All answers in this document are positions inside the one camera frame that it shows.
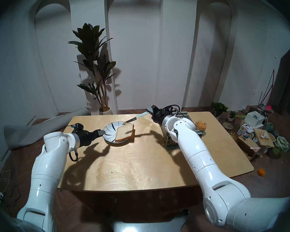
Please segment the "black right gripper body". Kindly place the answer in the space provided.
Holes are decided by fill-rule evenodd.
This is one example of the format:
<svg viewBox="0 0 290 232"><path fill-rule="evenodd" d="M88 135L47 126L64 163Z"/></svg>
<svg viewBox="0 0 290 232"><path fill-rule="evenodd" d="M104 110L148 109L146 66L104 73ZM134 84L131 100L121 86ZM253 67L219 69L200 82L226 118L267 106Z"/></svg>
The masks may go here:
<svg viewBox="0 0 290 232"><path fill-rule="evenodd" d="M166 124L167 120L181 111L179 105L168 105L161 109L156 105L152 105L151 108L153 108L152 120L159 125Z"/></svg>

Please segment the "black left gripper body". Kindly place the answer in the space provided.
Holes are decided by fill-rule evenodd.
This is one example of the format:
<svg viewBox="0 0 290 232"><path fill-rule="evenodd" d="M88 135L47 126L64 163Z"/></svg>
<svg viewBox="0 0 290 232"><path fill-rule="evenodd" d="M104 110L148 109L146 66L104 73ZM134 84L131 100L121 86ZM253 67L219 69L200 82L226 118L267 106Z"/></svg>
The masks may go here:
<svg viewBox="0 0 290 232"><path fill-rule="evenodd" d="M87 130L76 130L75 134L79 138L79 147L89 146L96 138L96 132L89 132Z"/></svg>

